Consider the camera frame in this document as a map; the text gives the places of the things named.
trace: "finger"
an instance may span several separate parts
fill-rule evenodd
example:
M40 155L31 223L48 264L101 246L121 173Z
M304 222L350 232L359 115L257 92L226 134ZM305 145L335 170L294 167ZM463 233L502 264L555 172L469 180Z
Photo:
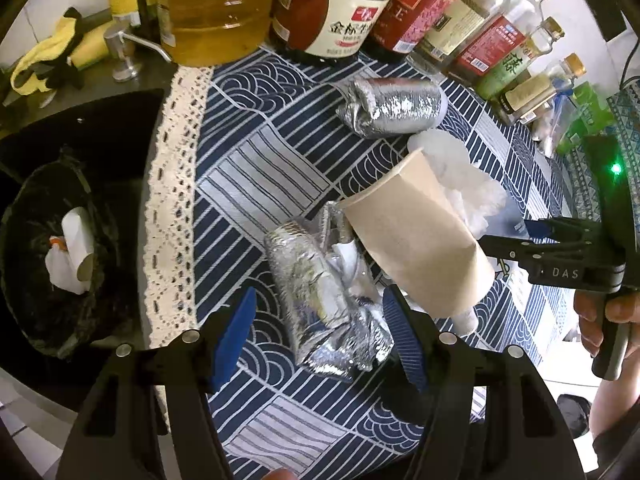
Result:
M640 324L631 325L631 334L629 335L629 343L626 346L625 358L629 357L633 352L640 348Z
M587 341L586 339L582 340L582 346L584 346L584 349L591 354L591 357L596 357L600 351L599 346L594 345L591 341Z
M635 292L610 300L605 312L607 319L614 323L640 323L640 294Z
M262 480L298 480L298 477L288 469L283 468L271 471L267 476L263 476Z
M589 321L596 321L598 303L602 295L593 294L586 290L576 290L574 295L574 310L578 316Z
M580 318L579 324L582 340L584 341L586 339L594 346L599 347L604 339L602 328L596 322L588 321L582 317Z

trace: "floor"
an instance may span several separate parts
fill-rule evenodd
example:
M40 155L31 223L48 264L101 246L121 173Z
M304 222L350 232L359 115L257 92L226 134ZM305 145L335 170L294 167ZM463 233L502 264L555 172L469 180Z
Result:
M580 342L558 341L538 369L555 400L573 394L593 402L600 379L591 373L591 357ZM574 440L584 471L598 468L591 433Z
M25 424L11 412L8 406L1 403L0 418L2 422L4 422L14 442L38 474L41 475L44 480L54 480L62 450L42 438L31 428L25 426Z

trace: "black trash bag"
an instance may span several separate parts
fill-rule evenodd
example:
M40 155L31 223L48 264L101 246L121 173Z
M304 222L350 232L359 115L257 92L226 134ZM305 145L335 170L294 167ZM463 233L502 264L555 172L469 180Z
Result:
M49 237L62 235L62 217L82 206L94 234L91 288L77 295L49 281L44 263ZM98 199L68 155L41 166L7 208L0 226L1 286L7 307L39 352L60 359L78 346L107 336L129 316L119 282L118 230L107 206Z
M562 394L558 397L557 404L574 440L589 433L591 403L587 399L576 395Z

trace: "yellow cloth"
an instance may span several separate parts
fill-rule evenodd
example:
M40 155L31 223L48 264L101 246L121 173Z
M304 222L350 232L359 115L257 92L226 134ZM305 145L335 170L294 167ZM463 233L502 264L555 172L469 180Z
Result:
M109 49L104 42L104 33L113 23L115 22L111 21L99 25L84 35L81 43L69 56L78 70L84 70L109 55Z
M20 72L26 70L33 63L51 61L58 58L76 34L76 22L77 20L75 18L60 18L56 24L53 36L38 43L18 62L14 72L11 74L11 86L18 94L29 95L35 91L47 92L51 90L47 87L47 80L40 80L35 74L32 74L27 82L19 88L15 87L14 81ZM84 35L81 43L69 56L78 70L82 70L96 61L101 60L103 57L108 56L109 51L106 43L104 43L103 34L112 24L113 22L105 23Z
M20 86L20 88L15 87L15 78L20 72L26 70L33 63L37 63L39 61L51 61L59 57L60 54L65 51L66 46L73 39L75 34L76 19L60 18L56 23L56 30L53 33L53 36L46 40L42 40L28 51L27 54L25 54L18 62L14 73L11 74L11 86L14 90L21 95L33 94L36 90L39 90L40 92L49 91L50 88L47 88L47 81L39 80L35 74L31 74L31 77L24 85Z

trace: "lace trim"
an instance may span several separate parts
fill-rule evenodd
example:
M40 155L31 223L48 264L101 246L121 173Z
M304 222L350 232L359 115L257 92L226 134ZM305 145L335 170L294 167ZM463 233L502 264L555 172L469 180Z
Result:
M197 328L193 277L194 177L198 134L213 68L179 67L162 108L145 205L145 309L149 348Z

